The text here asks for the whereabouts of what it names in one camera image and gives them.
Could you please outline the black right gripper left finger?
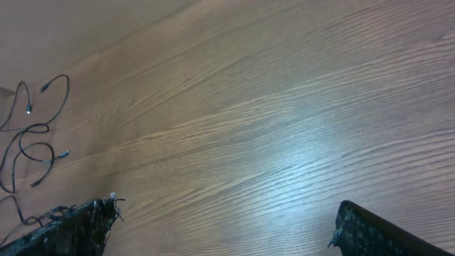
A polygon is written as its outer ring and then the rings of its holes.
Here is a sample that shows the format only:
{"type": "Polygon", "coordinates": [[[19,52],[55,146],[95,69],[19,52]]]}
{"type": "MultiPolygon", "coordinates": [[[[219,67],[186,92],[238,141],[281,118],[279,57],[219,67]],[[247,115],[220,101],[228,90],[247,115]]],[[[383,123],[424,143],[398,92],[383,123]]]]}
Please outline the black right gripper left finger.
{"type": "Polygon", "coordinates": [[[112,193],[28,217],[1,241],[1,255],[102,255],[112,226],[122,219],[121,200],[112,193]]]}

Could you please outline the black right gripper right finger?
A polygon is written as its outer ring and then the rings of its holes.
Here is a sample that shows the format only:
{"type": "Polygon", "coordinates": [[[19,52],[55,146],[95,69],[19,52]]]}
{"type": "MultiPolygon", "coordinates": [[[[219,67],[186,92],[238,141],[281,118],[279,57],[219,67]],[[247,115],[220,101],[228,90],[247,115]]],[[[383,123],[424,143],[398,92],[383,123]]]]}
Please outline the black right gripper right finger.
{"type": "Polygon", "coordinates": [[[352,201],[342,201],[329,245],[346,256],[454,256],[352,201]]]}

